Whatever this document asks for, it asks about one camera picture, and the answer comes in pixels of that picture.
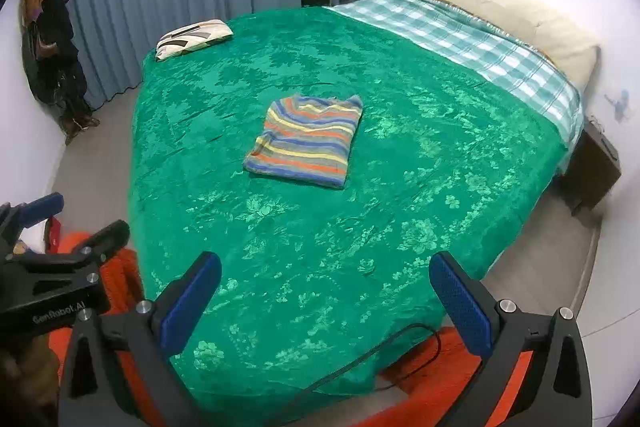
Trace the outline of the teal checked bed sheet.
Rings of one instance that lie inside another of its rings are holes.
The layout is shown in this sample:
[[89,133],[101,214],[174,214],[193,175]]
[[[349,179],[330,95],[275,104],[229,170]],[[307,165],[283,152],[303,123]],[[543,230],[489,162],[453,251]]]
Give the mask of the teal checked bed sheet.
[[437,0],[359,0],[332,10],[474,70],[551,121],[569,148],[576,145],[584,125],[582,97],[523,40]]

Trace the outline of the orange fuzzy blanket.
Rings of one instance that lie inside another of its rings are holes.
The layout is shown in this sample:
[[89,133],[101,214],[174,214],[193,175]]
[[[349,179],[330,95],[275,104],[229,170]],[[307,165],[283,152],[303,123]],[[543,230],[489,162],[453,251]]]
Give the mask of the orange fuzzy blanket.
[[[101,268],[101,275],[111,303],[109,314],[129,311],[141,299],[142,283],[137,257],[131,249],[122,248],[114,259]],[[70,329],[58,329],[49,337],[49,347],[62,365],[70,333]],[[439,339],[442,349],[432,363],[424,365],[437,353],[437,341],[434,337],[420,343],[385,369],[383,378],[398,383],[399,389],[337,403],[290,426],[435,426],[460,395],[480,363],[479,358],[466,351],[453,327],[443,327],[439,331]],[[134,370],[130,355],[122,353],[119,358],[128,381],[134,387],[134,396],[144,418],[149,419],[152,426],[163,426],[160,415],[152,406],[151,399],[146,395],[142,381]],[[506,419],[531,358],[530,352],[520,355],[506,390],[486,426],[498,426]],[[58,379],[62,377],[62,365],[58,369]],[[401,377],[409,375],[422,365],[424,367],[419,372],[400,381]],[[392,403],[392,395],[397,395],[396,390],[408,395],[405,397],[401,393],[399,401]]]

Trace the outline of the green floral bedspread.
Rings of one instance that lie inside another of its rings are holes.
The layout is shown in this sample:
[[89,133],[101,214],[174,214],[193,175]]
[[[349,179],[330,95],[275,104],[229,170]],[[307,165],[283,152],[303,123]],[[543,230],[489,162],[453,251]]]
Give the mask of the green floral bedspread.
[[[445,311],[428,264],[484,277],[566,146],[508,91],[410,40],[326,8],[232,20],[233,36],[142,64],[129,223],[145,291],[203,251],[222,279],[174,366],[209,426],[270,426],[365,395]],[[270,105],[358,96],[332,188],[245,169],[296,126]]]

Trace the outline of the striped knit sweater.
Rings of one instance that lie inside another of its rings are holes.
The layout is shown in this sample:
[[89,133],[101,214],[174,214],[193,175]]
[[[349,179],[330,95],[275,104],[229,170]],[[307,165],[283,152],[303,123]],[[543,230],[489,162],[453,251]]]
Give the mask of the striped knit sweater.
[[270,104],[243,167],[257,176],[342,188],[362,113],[357,95],[279,98]]

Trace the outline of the cream long pillow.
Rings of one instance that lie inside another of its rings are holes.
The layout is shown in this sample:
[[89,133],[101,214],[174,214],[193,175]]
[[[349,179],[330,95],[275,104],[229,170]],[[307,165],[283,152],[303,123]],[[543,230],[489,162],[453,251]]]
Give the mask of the cream long pillow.
[[446,0],[544,52],[585,92],[600,58],[596,40],[568,18],[529,0]]

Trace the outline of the dark wooden nightstand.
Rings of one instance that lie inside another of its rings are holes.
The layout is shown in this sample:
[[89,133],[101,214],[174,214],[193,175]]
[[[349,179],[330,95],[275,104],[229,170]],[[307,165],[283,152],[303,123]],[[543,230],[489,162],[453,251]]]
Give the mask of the dark wooden nightstand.
[[575,216],[593,210],[620,179],[622,167],[616,147],[591,121],[586,121],[558,187]]

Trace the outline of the hanging dark clothes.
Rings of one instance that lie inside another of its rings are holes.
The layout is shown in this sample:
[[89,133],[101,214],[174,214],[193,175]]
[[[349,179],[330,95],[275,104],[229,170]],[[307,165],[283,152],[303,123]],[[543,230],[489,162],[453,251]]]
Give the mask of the hanging dark clothes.
[[22,57],[32,95],[50,108],[65,142],[100,122],[86,101],[87,79],[74,45],[70,0],[20,0]]

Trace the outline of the small patterned pillow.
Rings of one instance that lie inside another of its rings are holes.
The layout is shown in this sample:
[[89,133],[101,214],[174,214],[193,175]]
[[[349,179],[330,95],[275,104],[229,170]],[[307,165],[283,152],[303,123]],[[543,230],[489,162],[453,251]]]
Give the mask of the small patterned pillow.
[[176,28],[163,35],[155,47],[155,60],[198,51],[233,37],[233,31],[222,20],[202,22]]

